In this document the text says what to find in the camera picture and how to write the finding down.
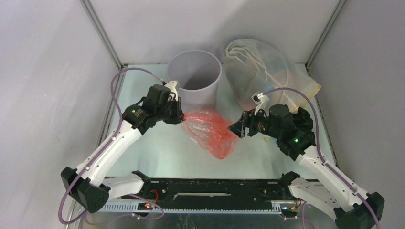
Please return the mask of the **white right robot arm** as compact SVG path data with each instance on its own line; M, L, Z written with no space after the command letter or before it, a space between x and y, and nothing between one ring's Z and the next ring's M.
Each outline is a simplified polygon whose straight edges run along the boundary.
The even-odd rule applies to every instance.
M239 138L257 133L276 140L279 150L315 175L321 186L311 185L295 172L279 179L278 194L283 199L299 198L331 217L340 229L380 228L384 198L359 187L320 151L310 114L300 108L296 114L286 105L244 111L228 130Z

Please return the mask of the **white plastic trash bin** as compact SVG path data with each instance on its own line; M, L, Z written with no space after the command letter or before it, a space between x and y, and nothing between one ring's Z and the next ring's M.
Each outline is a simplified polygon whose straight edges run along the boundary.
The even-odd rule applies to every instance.
M178 95L184 111L214 109L221 75L219 59L202 50L178 54L166 70L168 80L178 82Z

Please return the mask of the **red plastic trash bag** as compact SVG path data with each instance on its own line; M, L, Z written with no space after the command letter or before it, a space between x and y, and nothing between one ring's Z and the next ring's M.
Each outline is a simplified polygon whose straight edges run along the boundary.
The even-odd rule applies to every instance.
M215 158L225 159L234 150L237 135L228 130L231 124L217 110L193 110L184 113L182 128L190 139Z

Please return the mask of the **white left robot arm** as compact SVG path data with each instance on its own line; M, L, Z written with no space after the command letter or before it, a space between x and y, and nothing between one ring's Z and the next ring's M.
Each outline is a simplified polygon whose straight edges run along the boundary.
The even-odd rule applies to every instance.
M123 177L106 175L129 146L157 122L176 125L184 121L177 84L170 81L151 86L146 96L125 109L117 129L84 162L61 172L68 195L89 213L98 212L111 199L130 194L143 199L150 195L150 178L139 171Z

